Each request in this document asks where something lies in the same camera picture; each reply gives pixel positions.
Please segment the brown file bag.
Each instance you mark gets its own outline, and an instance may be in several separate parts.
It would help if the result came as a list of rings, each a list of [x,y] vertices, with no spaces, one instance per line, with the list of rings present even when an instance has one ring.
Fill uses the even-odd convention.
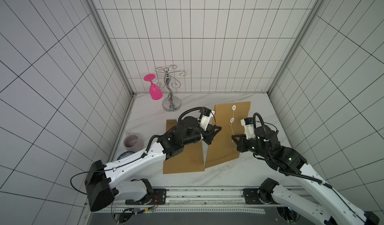
[[[180,154],[164,161],[163,165],[163,174],[203,172],[204,170],[202,142],[185,146]]]
[[[222,130],[215,135],[212,144],[208,147],[206,168],[239,158],[240,152],[237,151],[237,145],[232,140],[232,136],[244,133],[241,120],[249,116],[250,108],[251,102],[215,105],[216,125]]]

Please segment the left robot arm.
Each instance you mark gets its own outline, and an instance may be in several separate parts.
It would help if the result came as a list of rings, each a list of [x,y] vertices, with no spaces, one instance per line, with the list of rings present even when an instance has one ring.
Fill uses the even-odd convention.
[[[147,203],[153,195],[149,181],[129,182],[128,178],[153,164],[177,156],[186,145],[201,141],[210,145],[221,129],[211,124],[201,126],[198,119],[187,116],[163,135],[153,135],[147,147],[133,155],[106,164],[100,160],[94,162],[85,179],[91,212],[108,207],[114,200]]]

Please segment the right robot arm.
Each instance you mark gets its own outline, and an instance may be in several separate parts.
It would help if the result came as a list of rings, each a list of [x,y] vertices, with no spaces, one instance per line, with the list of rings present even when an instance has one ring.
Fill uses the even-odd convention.
[[[315,203],[296,195],[267,178],[257,189],[256,198],[263,204],[280,204],[292,209],[316,225],[378,225],[380,218],[364,212],[328,184],[293,148],[281,146],[277,133],[269,127],[258,127],[254,135],[233,135],[241,153],[251,152],[269,168],[291,177],[316,200]]]

